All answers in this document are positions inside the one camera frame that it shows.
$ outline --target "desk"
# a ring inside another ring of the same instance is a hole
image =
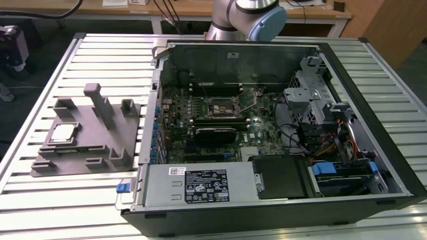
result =
[[[60,14],[72,8],[76,0],[0,0],[2,10],[26,11],[44,14]],[[180,20],[211,21],[212,3],[194,0],[177,0],[172,2]],[[352,18],[349,11],[339,12],[325,6],[305,7],[305,20],[301,8],[287,11],[291,24],[327,24],[332,25],[328,37],[339,37],[347,21]],[[102,9],[102,0],[84,0],[77,12],[69,19],[86,20],[149,20],[153,34],[161,34],[160,22],[164,20],[154,2],[146,5],[129,4],[126,8]]]

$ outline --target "power supply label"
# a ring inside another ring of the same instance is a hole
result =
[[[188,204],[229,202],[227,171],[185,171],[185,202]]]

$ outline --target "aluminum profile table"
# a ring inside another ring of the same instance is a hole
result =
[[[166,39],[201,40],[200,35],[77,34],[46,83],[16,139],[0,163],[0,239],[142,240],[120,217],[130,195],[117,197],[116,185],[133,171],[33,178],[30,166],[56,116],[56,98],[89,104],[85,83],[98,83],[116,104],[132,98],[146,104],[153,67],[152,48]],[[325,42],[347,69],[416,175],[427,185],[427,108],[368,43],[357,39],[279,37],[275,41]],[[335,85],[343,97],[343,91]],[[141,108],[136,139],[142,138]],[[136,143],[134,158],[140,149]],[[427,202],[381,212],[355,224],[181,236],[178,239],[425,239]]]

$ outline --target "black cable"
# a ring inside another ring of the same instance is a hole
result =
[[[168,19],[168,15],[166,15],[165,12],[161,10],[161,8],[160,8],[156,0],[152,0],[152,1],[153,1],[154,6],[157,7],[160,13],[162,14],[162,17],[164,17],[165,19]],[[177,31],[177,34],[181,35],[182,33],[181,33],[178,27],[176,26],[176,22],[174,22],[173,16],[170,16],[170,18],[172,18],[172,19],[170,19],[170,20],[172,20],[170,25],[174,27],[174,29],[176,29],[176,31]]]
[[[166,17],[166,14],[165,14],[165,12],[161,10],[161,8],[160,8],[160,6],[158,6],[158,4],[157,4],[156,0],[152,0],[152,1],[153,1],[154,6],[157,7],[157,9],[158,9],[158,11],[160,11],[160,13],[161,13],[162,17]]]
[[[82,0],[77,0],[72,9],[69,9],[64,14],[58,16],[44,15],[44,14],[25,12],[25,11],[4,11],[4,10],[0,10],[0,16],[20,16],[20,17],[37,18],[37,19],[61,20],[77,11],[77,9],[81,6],[81,3],[82,3]]]
[[[313,159],[316,159],[316,156],[307,150],[307,148],[300,144],[300,142],[296,141],[296,140],[280,129],[280,127],[279,127],[279,125],[277,125],[276,109],[277,109],[279,99],[280,99],[281,97],[284,97],[283,92],[280,93],[280,95],[279,95],[279,97],[277,97],[277,99],[276,99],[276,101],[275,101],[275,105],[273,105],[273,110],[272,110],[273,125],[275,125],[275,127],[277,128],[279,132],[283,134],[283,136],[285,136],[285,137],[289,139],[289,141],[292,141],[293,143],[296,143],[296,146],[300,148],[301,152],[303,152],[307,156],[309,156],[309,157],[312,157]]]
[[[166,0],[166,1],[168,1],[168,4],[170,4],[172,11],[173,11],[173,13],[174,13],[176,19],[177,19],[177,21],[180,22],[180,21],[181,21],[181,20],[180,20],[180,16],[178,16],[178,14],[177,14],[176,11],[174,11],[173,4],[172,4],[170,0]]]
[[[161,0],[161,1],[162,1],[165,10],[166,10],[166,14],[168,14],[169,17],[170,17],[173,24],[176,24],[176,20],[174,20],[173,14],[172,14],[170,9],[169,9],[169,7],[168,7],[168,5],[166,5],[166,1],[165,1],[165,0]]]
[[[296,4],[297,5],[293,5],[292,3],[289,3],[288,0],[285,0],[287,4],[289,4],[292,7],[301,7],[301,12],[304,14],[304,24],[307,22],[307,15],[305,15],[305,7],[313,7],[315,5],[301,5],[297,1],[296,1]]]

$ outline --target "white label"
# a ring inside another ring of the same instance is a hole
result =
[[[237,59],[237,58],[239,58],[239,53],[237,53],[237,52],[229,52],[229,53],[227,53],[227,58],[228,58],[228,59]]]
[[[185,167],[169,167],[168,174],[169,175],[184,175],[185,174]]]
[[[148,11],[129,11],[130,14],[148,14]]]

